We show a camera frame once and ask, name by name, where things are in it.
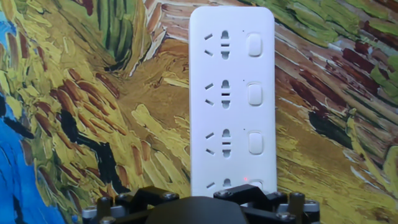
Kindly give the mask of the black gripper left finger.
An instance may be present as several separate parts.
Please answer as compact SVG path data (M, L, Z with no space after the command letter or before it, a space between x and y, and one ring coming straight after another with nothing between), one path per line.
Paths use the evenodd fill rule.
M115 197L100 197L96 205L84 208L81 215L83 224L116 223L118 218L144 214L149 211L149 205L155 207L179 198L180 195L175 192L154 186L143 187Z

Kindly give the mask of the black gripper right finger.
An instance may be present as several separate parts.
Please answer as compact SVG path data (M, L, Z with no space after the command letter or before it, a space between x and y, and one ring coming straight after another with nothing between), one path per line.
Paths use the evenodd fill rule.
M320 224L320 204L300 192L266 194L245 184L217 191L213 197L237 204L248 223Z

